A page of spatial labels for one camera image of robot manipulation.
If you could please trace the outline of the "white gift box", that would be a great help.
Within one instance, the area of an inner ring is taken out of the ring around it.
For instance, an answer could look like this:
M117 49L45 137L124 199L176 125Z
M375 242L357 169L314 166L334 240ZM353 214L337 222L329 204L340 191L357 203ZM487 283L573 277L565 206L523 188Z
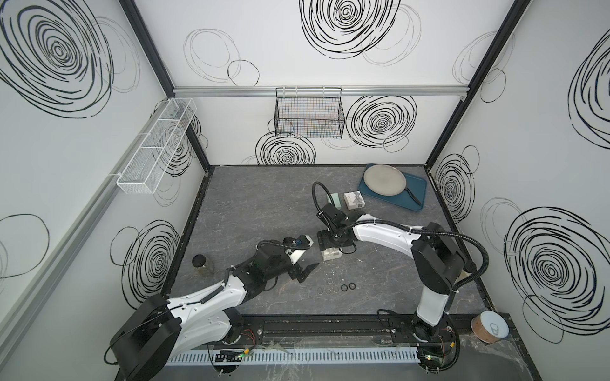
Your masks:
M340 248L326 248L321 250L322 260L324 262L337 260L343 256Z

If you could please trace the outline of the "mint green jewelry box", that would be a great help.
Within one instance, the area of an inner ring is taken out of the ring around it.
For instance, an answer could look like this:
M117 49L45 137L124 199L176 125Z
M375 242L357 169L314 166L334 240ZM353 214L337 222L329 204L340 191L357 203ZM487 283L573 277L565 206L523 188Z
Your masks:
M338 193L332 193L329 196L329 200L336 209L340 210L342 208L341 199Z

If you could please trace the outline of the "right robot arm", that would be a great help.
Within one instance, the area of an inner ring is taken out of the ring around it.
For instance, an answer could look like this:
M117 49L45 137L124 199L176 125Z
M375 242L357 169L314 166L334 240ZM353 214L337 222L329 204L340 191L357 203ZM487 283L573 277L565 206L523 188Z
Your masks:
M438 338L446 325L451 301L459 289L485 274L489 254L479 241L446 231L436 223L409 226L354 212L346 214L333 204L317 208L327 227L320 233L332 249L354 246L357 241L379 244L414 260L423 285L411 331L420 342Z

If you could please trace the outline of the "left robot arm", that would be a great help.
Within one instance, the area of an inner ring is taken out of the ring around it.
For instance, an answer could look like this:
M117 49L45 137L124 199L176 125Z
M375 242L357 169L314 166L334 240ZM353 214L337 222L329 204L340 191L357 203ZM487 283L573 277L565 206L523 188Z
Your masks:
M314 243L308 235L260 241L255 254L228 268L217 284L182 297L147 298L111 338L109 350L120 376L150 380L179 354L203 344L238 340L243 327L238 306L283 274L305 281L316 266L302 268L299 261Z

